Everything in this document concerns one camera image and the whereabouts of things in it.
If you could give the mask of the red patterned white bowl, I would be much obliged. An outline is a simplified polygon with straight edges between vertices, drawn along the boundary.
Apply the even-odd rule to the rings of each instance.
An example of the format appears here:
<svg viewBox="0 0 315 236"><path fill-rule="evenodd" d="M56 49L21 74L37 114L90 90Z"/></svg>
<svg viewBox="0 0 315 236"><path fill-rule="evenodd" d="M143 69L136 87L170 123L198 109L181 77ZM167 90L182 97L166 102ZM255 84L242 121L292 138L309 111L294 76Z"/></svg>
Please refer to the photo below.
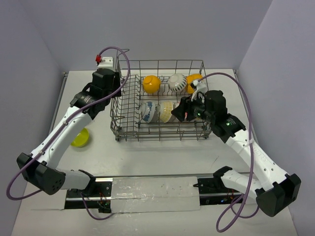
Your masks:
<svg viewBox="0 0 315 236"><path fill-rule="evenodd" d="M174 103L174 108L173 109L176 109L179 105L180 105L180 102Z"/></svg>

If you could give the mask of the pale yellow flower bowl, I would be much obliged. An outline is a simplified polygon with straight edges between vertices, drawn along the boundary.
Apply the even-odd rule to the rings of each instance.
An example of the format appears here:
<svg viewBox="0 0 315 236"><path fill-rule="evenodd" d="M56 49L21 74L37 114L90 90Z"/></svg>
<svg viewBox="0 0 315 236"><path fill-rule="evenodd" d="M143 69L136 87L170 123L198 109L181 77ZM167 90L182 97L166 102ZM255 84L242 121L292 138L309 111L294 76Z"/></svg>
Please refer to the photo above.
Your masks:
<svg viewBox="0 0 315 236"><path fill-rule="evenodd" d="M158 120L163 123L172 122L175 117L171 114L174 109L174 104L172 101L163 101L157 105L156 112Z"/></svg>

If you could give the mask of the large orange plastic bowl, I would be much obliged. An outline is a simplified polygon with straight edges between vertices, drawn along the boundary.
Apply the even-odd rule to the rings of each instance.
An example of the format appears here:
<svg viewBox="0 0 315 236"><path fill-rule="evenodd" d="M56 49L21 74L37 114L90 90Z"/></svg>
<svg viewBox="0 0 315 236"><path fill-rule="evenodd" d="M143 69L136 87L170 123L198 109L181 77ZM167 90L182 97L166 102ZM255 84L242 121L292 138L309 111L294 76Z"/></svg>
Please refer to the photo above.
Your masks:
<svg viewBox="0 0 315 236"><path fill-rule="evenodd" d="M203 76L201 74L191 74L191 75L186 77L186 80L187 80L186 91L187 91L188 94L193 94L194 93L194 89L191 87L191 83L194 80L201 79L202 77Z"/></svg>

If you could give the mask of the blue floral ceramic bowl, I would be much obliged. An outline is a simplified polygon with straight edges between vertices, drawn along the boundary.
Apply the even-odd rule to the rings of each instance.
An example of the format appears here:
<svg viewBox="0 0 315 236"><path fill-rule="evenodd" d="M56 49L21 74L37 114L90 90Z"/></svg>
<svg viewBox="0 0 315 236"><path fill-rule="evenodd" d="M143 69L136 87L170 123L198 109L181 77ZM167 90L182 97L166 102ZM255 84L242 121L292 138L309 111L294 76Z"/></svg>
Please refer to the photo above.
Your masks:
<svg viewBox="0 0 315 236"><path fill-rule="evenodd" d="M141 118L146 123L150 123L156 111L156 104L153 101L147 101L141 104L140 113Z"/></svg>

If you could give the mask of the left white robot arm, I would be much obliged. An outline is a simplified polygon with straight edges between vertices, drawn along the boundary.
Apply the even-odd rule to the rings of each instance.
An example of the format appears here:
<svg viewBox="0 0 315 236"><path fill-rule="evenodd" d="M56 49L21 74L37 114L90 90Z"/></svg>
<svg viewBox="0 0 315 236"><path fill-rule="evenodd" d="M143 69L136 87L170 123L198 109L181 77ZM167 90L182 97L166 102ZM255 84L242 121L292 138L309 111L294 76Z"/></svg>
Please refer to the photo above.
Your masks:
<svg viewBox="0 0 315 236"><path fill-rule="evenodd" d="M104 111L112 97L121 96L120 85L118 72L105 68L93 72L92 81L74 96L49 136L30 154L18 156L17 164L23 178L48 195L61 189L78 189L85 196L92 195L96 190L93 175L82 170L58 170L57 167L80 131Z"/></svg>

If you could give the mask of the white striped ceramic bowl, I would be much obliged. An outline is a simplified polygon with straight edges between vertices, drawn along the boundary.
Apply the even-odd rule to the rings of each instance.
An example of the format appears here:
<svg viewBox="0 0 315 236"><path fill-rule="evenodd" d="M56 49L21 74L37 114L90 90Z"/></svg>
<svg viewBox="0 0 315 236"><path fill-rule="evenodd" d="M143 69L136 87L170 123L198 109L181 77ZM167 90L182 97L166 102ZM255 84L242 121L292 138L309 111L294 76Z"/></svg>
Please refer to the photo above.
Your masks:
<svg viewBox="0 0 315 236"><path fill-rule="evenodd" d="M172 92L182 92L187 85L186 77L183 74L176 73L169 77L168 86Z"/></svg>

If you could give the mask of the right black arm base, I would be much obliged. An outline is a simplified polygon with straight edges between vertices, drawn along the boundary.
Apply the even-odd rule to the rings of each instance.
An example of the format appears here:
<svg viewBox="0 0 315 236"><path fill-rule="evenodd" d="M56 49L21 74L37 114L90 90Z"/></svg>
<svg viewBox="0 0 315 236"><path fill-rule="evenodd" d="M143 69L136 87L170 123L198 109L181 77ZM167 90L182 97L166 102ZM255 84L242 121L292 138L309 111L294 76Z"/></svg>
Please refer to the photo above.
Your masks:
<svg viewBox="0 0 315 236"><path fill-rule="evenodd" d="M228 205L241 193L237 190L226 188L218 177L197 176L197 183L193 185L199 191L201 206Z"/></svg>

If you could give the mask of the small orange plastic bowl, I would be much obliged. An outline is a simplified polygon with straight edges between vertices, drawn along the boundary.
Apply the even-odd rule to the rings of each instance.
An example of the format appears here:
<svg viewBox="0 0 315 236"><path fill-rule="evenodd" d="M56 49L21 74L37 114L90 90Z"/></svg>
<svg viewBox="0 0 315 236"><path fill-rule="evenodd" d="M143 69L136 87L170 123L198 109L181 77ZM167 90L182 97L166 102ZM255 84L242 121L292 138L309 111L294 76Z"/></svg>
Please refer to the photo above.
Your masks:
<svg viewBox="0 0 315 236"><path fill-rule="evenodd" d="M148 94L158 92L160 84L160 79L155 75L146 76L142 83L144 92Z"/></svg>

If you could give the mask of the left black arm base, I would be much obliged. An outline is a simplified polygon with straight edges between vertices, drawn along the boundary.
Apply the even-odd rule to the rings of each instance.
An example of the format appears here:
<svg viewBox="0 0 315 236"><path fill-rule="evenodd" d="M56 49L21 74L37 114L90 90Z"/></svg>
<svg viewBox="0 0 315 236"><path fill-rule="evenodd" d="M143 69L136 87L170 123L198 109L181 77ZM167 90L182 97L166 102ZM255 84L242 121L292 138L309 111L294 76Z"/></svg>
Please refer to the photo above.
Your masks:
<svg viewBox="0 0 315 236"><path fill-rule="evenodd" d="M64 209L85 209L82 193L88 209L97 209L98 213L112 213L112 182L112 178L98 177L89 192L77 189L67 190Z"/></svg>

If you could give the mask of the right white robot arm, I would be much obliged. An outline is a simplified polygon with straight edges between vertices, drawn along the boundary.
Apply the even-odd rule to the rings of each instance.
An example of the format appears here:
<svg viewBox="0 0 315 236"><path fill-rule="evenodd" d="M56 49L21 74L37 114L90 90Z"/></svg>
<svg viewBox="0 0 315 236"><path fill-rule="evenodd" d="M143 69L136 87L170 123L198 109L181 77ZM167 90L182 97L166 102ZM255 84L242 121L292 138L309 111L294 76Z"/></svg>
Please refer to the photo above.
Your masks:
<svg viewBox="0 0 315 236"><path fill-rule="evenodd" d="M268 216L274 217L298 196L301 179L279 167L263 149L250 138L251 132L234 115L228 113L226 99L220 90L196 96L184 96L172 110L180 122L199 118L209 123L211 131L231 147L249 166L256 179L250 180L231 167L214 173L214 188L225 192L228 188L247 194Z"/></svg>

